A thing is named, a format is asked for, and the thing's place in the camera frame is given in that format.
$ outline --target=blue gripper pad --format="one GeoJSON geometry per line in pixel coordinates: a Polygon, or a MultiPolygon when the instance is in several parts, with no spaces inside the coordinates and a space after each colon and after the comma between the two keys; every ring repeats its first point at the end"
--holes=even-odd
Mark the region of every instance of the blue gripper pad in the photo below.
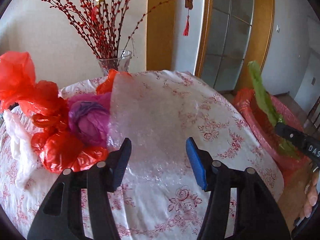
{"type": "Polygon", "coordinates": [[[202,190],[205,190],[208,186],[205,176],[205,168],[198,155],[199,149],[192,137],[187,139],[186,151],[193,170],[193,174],[196,177],[197,184],[202,188],[202,190]]]}

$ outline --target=red plastic bag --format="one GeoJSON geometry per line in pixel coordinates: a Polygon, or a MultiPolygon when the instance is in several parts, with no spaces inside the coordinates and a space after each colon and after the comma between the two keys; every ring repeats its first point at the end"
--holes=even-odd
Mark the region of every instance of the red plastic bag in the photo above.
{"type": "MultiPolygon", "coordinates": [[[[270,97],[277,112],[283,115],[285,122],[291,127],[303,131],[299,120],[292,112],[277,98],[271,95],[270,97]]],[[[301,159],[299,160],[278,154],[277,149],[280,138],[275,134],[267,115],[258,107],[254,97],[254,90],[241,89],[234,98],[233,105],[247,121],[253,134],[266,152],[276,161],[286,184],[293,172],[305,165],[309,158],[302,153],[300,153],[301,159]]]]}
{"type": "Polygon", "coordinates": [[[36,75],[27,52],[9,51],[0,56],[0,112],[24,100],[33,91],[36,75]]]}
{"type": "Polygon", "coordinates": [[[52,115],[34,114],[31,119],[32,123],[40,128],[64,131],[68,128],[68,107],[64,101],[62,107],[52,115]]]}
{"type": "Polygon", "coordinates": [[[87,170],[95,163],[104,161],[109,154],[102,147],[84,147],[69,131],[54,135],[47,131],[36,133],[31,145],[39,154],[43,166],[53,173],[61,173],[66,168],[71,168],[74,172],[87,170]]]}
{"type": "Polygon", "coordinates": [[[95,163],[104,161],[109,155],[107,149],[98,146],[84,148],[78,155],[76,161],[71,166],[73,171],[83,171],[90,169],[95,163]]]}
{"type": "Polygon", "coordinates": [[[72,133],[58,132],[47,139],[39,157],[47,170],[61,173],[73,165],[83,147],[83,143],[72,133]]]}
{"type": "Polygon", "coordinates": [[[104,94],[107,92],[112,92],[113,82],[114,82],[115,77],[118,73],[131,77],[131,75],[127,72],[119,72],[114,69],[110,69],[107,80],[105,82],[103,82],[102,84],[98,85],[98,87],[96,89],[97,95],[101,95],[101,94],[104,94]]]}
{"type": "Polygon", "coordinates": [[[51,115],[63,104],[56,83],[35,83],[35,69],[29,53],[9,51],[0,56],[0,112],[18,102],[26,116],[31,111],[51,115]]]}
{"type": "Polygon", "coordinates": [[[26,116],[31,112],[52,115],[64,104],[64,99],[58,97],[58,86],[54,82],[39,81],[24,100],[18,100],[21,110],[26,116]]]}

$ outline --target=white plastic bag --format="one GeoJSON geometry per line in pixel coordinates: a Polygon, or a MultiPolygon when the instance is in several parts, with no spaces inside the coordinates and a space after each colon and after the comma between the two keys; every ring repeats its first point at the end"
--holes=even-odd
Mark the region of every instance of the white plastic bag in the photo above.
{"type": "Polygon", "coordinates": [[[6,130],[11,137],[10,148],[12,158],[18,161],[18,173],[15,184],[24,188],[31,173],[39,166],[38,157],[31,147],[31,135],[20,122],[17,114],[6,109],[3,114],[6,130]]]}

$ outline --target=wooden door frame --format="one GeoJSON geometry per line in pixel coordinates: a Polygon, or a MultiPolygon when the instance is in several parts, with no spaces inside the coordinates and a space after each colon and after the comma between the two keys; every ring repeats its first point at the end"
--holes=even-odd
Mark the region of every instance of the wooden door frame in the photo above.
{"type": "MultiPolygon", "coordinates": [[[[196,63],[195,76],[201,77],[209,30],[211,25],[213,0],[204,0],[204,17],[199,46],[199,53],[196,63]]],[[[275,0],[254,0],[254,11],[252,29],[249,38],[248,48],[244,57],[243,67],[240,71],[234,93],[241,88],[252,88],[251,78],[247,64],[256,60],[262,71],[268,53],[274,21],[275,0]]]]}
{"type": "MultiPolygon", "coordinates": [[[[167,0],[148,0],[148,9],[167,0]]],[[[170,70],[176,1],[162,4],[147,15],[146,70],[170,70]]]]}

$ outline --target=glass vase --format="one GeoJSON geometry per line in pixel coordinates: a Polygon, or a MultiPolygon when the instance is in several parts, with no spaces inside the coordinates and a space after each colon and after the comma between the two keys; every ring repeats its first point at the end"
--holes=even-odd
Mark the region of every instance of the glass vase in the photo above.
{"type": "Polygon", "coordinates": [[[129,72],[129,63],[132,57],[132,52],[129,50],[119,50],[118,58],[110,59],[98,59],[100,68],[104,76],[109,74],[110,69],[115,69],[117,71],[129,72]]]}

